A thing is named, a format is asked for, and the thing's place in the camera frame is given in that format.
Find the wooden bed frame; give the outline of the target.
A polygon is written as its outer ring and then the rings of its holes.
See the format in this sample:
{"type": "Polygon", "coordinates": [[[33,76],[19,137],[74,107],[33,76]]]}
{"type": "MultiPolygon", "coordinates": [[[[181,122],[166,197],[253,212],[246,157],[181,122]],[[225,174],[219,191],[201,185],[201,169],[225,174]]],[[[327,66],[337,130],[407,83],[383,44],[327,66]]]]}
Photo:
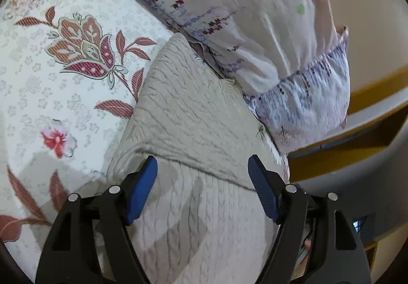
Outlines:
{"type": "Polygon", "coordinates": [[[334,173],[387,150],[407,124],[407,65],[374,77],[351,73],[345,126],[288,156],[290,179],[334,173]]]}

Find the white floral bed sheet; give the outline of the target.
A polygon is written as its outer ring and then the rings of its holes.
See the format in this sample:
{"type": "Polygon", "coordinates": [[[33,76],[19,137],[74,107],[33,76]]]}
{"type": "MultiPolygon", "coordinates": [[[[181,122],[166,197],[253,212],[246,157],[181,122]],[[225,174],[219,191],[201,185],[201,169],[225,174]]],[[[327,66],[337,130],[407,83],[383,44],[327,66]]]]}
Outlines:
{"type": "Polygon", "coordinates": [[[1,240],[28,278],[67,195],[106,176],[171,35],[139,0],[2,0],[1,240]]]}

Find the lit monitor screen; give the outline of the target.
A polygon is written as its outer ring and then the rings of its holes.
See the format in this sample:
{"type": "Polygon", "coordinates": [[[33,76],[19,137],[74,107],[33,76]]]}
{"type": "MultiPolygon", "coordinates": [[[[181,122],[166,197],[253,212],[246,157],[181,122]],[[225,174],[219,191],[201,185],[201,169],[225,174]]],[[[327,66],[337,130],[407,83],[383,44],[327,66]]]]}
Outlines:
{"type": "Polygon", "coordinates": [[[358,234],[365,233],[370,227],[370,216],[365,215],[362,217],[358,217],[353,219],[352,221],[353,227],[358,234]]]}

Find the beige cable knit sweater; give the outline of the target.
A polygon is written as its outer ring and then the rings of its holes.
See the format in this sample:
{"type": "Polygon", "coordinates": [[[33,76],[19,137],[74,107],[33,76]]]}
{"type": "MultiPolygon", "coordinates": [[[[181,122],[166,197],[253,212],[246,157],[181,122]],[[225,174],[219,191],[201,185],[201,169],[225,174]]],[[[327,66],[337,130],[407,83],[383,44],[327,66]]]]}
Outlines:
{"type": "Polygon", "coordinates": [[[118,183],[148,156],[158,174],[129,235],[152,283],[254,283],[277,235],[248,159],[289,180],[288,161],[239,87],[174,34],[156,55],[108,169],[118,183]]]}

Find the pink floral pillow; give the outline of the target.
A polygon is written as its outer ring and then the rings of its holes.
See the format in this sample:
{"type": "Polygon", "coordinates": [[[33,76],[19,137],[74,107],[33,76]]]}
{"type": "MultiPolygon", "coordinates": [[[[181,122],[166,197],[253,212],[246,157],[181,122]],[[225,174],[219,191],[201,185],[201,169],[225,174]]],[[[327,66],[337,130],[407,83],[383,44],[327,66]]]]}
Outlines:
{"type": "Polygon", "coordinates": [[[235,80],[278,150],[294,152],[346,122],[348,30],[329,0],[145,0],[235,80]]]}

